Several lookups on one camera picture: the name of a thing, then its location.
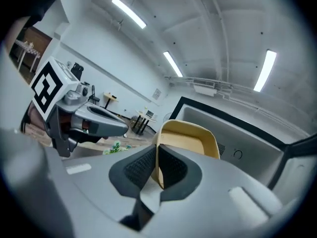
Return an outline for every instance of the vent grille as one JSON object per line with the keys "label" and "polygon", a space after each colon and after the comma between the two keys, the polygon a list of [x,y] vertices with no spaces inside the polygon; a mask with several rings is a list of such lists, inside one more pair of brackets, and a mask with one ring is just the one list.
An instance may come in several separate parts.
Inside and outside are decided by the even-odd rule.
{"label": "vent grille", "polygon": [[219,149],[219,154],[222,155],[226,147],[220,143],[217,143],[218,149]]}

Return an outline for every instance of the yellow plastic bin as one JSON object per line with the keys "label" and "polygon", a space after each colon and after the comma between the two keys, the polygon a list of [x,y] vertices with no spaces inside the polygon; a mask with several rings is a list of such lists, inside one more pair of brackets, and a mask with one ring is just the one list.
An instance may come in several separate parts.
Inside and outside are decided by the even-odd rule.
{"label": "yellow plastic bin", "polygon": [[153,144],[157,146],[156,168],[152,178],[164,188],[163,176],[159,169],[159,145],[183,148],[198,154],[220,159],[219,149],[214,135],[207,129],[194,123],[181,120],[168,120],[155,134]]}

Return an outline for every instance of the ceiling light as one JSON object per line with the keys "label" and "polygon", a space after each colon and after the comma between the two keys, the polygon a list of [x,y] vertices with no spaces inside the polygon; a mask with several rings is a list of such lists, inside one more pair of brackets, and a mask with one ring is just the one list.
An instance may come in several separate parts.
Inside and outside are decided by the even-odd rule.
{"label": "ceiling light", "polygon": [[135,14],[128,6],[126,6],[120,0],[112,0],[112,2],[118,6],[121,10],[123,10],[130,18],[134,20],[142,29],[145,28],[147,25],[143,22],[142,19],[139,18],[137,14]]}
{"label": "ceiling light", "polygon": [[273,68],[274,62],[275,62],[275,58],[276,58],[276,53],[268,50],[266,52],[266,57],[265,57],[265,61],[263,64],[263,68],[261,71],[261,74],[259,76],[259,79],[257,81],[257,84],[254,87],[254,90],[257,92],[260,92]]}
{"label": "ceiling light", "polygon": [[177,76],[182,77],[182,73],[180,72],[179,68],[177,67],[176,63],[174,62],[173,58],[170,56],[169,52],[166,51],[163,53],[164,56],[166,57],[166,59],[168,60],[168,62],[170,63],[170,65],[173,67],[173,69],[175,70]]}

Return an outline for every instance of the checkered tablecloth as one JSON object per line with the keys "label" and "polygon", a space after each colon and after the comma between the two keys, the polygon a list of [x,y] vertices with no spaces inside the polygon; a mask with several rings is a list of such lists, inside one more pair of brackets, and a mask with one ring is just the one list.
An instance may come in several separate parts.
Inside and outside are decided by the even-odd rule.
{"label": "checkered tablecloth", "polygon": [[26,53],[35,55],[36,58],[41,57],[41,53],[35,50],[34,48],[30,47],[28,44],[25,44],[24,42],[21,42],[19,40],[15,40],[15,44],[24,49]]}

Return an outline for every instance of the black chair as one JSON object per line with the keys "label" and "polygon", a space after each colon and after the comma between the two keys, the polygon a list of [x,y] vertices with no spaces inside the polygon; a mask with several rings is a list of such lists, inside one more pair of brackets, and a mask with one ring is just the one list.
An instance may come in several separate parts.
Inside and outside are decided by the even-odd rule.
{"label": "black chair", "polygon": [[78,63],[75,63],[73,68],[70,70],[74,76],[80,81],[81,74],[83,73],[83,66],[79,65]]}
{"label": "black chair", "polygon": [[91,91],[92,91],[92,94],[91,94],[91,96],[89,96],[88,101],[92,100],[93,104],[97,104],[97,102],[99,102],[100,99],[95,96],[95,86],[94,85],[91,86]]}

